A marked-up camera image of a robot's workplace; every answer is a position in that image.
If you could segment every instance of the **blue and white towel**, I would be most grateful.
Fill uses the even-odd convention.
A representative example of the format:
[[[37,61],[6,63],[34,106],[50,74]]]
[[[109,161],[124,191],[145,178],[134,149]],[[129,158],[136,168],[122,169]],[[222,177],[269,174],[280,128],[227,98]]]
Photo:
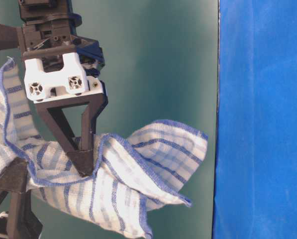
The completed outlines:
[[[146,213],[185,204],[178,191],[203,161],[207,137],[171,120],[157,120],[128,139],[95,136],[95,170],[81,178],[57,142],[35,129],[17,67],[0,69],[0,173],[15,158],[28,162],[27,189],[51,206],[128,238],[152,238]]]

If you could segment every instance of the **fabric fold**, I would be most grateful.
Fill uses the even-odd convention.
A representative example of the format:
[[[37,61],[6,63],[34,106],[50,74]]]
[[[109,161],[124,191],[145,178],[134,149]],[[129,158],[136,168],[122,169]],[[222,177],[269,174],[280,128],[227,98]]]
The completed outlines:
[[[204,133],[165,119],[127,139],[114,133],[94,139],[95,170],[81,178],[61,146],[43,140],[34,127],[13,60],[0,69],[0,173],[16,156],[25,158],[27,190],[52,207],[128,238],[152,238],[147,211],[166,204],[191,206],[178,191],[204,160]]]

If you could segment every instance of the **white 3d-printed part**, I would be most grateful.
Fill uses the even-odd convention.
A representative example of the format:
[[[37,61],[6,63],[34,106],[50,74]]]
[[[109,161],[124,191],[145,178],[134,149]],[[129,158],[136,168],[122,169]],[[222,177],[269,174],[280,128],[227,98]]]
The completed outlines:
[[[86,76],[76,52],[63,54],[64,66],[60,71],[44,72],[42,61],[37,58],[25,60],[24,63],[26,94],[35,103],[103,93],[100,81]]]

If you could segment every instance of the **blue fabric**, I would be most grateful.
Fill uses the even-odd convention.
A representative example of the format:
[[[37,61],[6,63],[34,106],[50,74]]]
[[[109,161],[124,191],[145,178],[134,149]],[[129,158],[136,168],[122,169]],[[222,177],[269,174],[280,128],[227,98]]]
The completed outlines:
[[[297,1],[220,5],[213,238],[297,239]]]

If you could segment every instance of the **towel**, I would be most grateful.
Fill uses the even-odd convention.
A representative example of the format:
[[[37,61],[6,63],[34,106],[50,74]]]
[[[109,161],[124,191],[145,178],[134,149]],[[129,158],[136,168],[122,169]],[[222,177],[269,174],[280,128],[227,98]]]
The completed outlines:
[[[61,146],[39,135],[13,59],[0,69],[0,174],[17,156],[26,159],[27,190],[54,208],[127,238],[152,238],[147,211],[192,205],[178,191],[206,149],[207,136],[199,130],[157,120],[127,139],[94,135],[95,169],[81,178]]]

